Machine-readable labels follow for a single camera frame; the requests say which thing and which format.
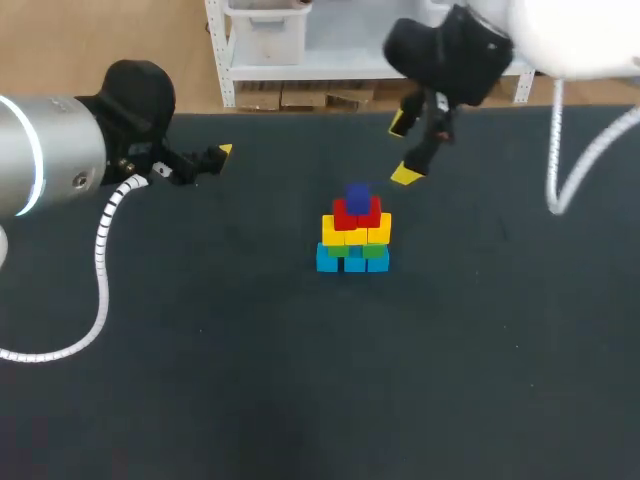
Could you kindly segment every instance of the toy block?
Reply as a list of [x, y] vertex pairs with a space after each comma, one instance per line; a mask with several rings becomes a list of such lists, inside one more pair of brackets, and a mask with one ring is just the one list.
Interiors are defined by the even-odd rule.
[[384, 255], [380, 258], [370, 258], [367, 260], [367, 272], [382, 273], [389, 271], [389, 249], [384, 246]]
[[327, 249], [329, 250], [330, 257], [340, 258], [349, 256], [349, 247], [347, 245], [342, 245], [340, 247], [327, 247]]
[[366, 259], [380, 258], [380, 257], [384, 257], [384, 252], [386, 251], [387, 251], [386, 245], [369, 243], [368, 245], [364, 245], [362, 247], [362, 256]]
[[347, 213], [347, 201], [344, 198], [333, 201], [333, 223], [338, 232], [358, 228], [358, 217]]
[[323, 273], [337, 273], [338, 259], [329, 256], [329, 249], [321, 243], [316, 250], [316, 270]]
[[367, 230], [367, 243], [388, 245], [391, 242], [391, 214], [380, 215], [380, 227]]
[[371, 196], [369, 187], [355, 184], [347, 187], [347, 213], [349, 215], [369, 215]]
[[322, 216], [322, 244], [325, 247], [340, 247], [344, 245], [345, 232], [337, 232], [333, 224], [333, 215]]
[[380, 197], [373, 195], [369, 206], [369, 215], [358, 216], [358, 227], [380, 228], [380, 216], [382, 215], [382, 203]]
[[362, 247], [352, 246], [349, 248], [349, 256], [344, 259], [345, 273], [365, 273], [367, 271], [367, 260], [362, 256]]
[[340, 233], [344, 233], [345, 245], [366, 245], [367, 244], [366, 228], [356, 228], [355, 230], [350, 230], [348, 232], [340, 232]]

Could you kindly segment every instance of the dark mat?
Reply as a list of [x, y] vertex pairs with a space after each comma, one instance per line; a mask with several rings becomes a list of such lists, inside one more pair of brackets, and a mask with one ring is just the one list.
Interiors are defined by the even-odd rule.
[[[564, 166], [621, 111], [570, 109]], [[233, 159], [123, 204], [95, 344], [0, 363], [3, 478], [637, 478], [640, 135], [556, 218], [548, 118], [464, 115], [408, 190], [387, 182], [408, 146], [388, 116], [177, 118], [174, 147]], [[362, 180], [393, 214], [393, 272], [319, 275], [320, 216]], [[89, 329], [111, 190], [6, 225], [3, 347]]]

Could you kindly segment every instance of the yellow block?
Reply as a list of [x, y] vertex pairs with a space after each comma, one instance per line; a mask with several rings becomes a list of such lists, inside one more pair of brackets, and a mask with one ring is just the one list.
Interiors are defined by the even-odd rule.
[[367, 244], [367, 229], [356, 228], [355, 230], [348, 230], [344, 232], [344, 244], [345, 245], [366, 245]]
[[344, 233], [336, 232], [333, 215], [322, 216], [322, 244], [325, 247], [340, 247], [344, 245]]
[[410, 183], [415, 182], [416, 180], [424, 177], [421, 173], [414, 172], [413, 170], [409, 170], [404, 166], [404, 162], [400, 162], [396, 171], [391, 175], [391, 180], [400, 185], [409, 185]]
[[368, 243], [389, 245], [391, 243], [391, 214], [383, 213], [380, 216], [380, 228], [370, 228], [367, 232]]
[[393, 127], [396, 126], [396, 123], [398, 123], [398, 120], [400, 120], [400, 117], [402, 117], [402, 115], [404, 115], [404, 112], [402, 111], [401, 108], [399, 108], [398, 111], [396, 112], [396, 116], [393, 117], [393, 120], [391, 121], [391, 126], [389, 127], [389, 133], [394, 137], [402, 138], [402, 135], [398, 135], [393, 131]]

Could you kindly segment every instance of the wooden floor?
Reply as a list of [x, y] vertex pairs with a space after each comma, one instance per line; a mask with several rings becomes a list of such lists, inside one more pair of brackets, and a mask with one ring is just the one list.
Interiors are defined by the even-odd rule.
[[[0, 0], [0, 92], [91, 94], [112, 62], [148, 59], [173, 79], [178, 111], [222, 111], [205, 23], [204, 0]], [[508, 106], [511, 88], [513, 79], [487, 105]], [[537, 80], [532, 103], [548, 104], [551, 90]], [[567, 96], [640, 103], [640, 89], [621, 81], [573, 84]]]

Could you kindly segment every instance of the white cable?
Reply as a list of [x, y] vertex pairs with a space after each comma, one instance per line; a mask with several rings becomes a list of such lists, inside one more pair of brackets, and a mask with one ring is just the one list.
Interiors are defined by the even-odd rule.
[[635, 107], [618, 118], [600, 133], [580, 156], [558, 195], [558, 163], [560, 161], [560, 137], [562, 135], [562, 106], [564, 81], [556, 80], [551, 113], [551, 137], [549, 139], [549, 166], [547, 169], [547, 205], [554, 215], [562, 215], [580, 184], [600, 156], [618, 138], [640, 123], [640, 107]]
[[111, 196], [104, 209], [102, 218], [100, 219], [95, 246], [96, 279], [98, 280], [98, 313], [96, 314], [96, 320], [93, 323], [91, 330], [89, 330], [89, 333], [70, 347], [63, 348], [62, 350], [57, 350], [55, 352], [17, 353], [0, 348], [0, 358], [20, 363], [51, 362], [53, 360], [59, 360], [61, 358], [71, 356], [74, 353], [78, 353], [96, 339], [104, 327], [105, 321], [107, 320], [107, 312], [109, 310], [109, 280], [107, 278], [106, 249], [111, 221], [113, 220], [113, 215], [118, 208], [118, 205], [125, 195], [132, 190], [146, 187], [147, 185], [147, 180], [139, 175], [134, 175], [126, 180]]

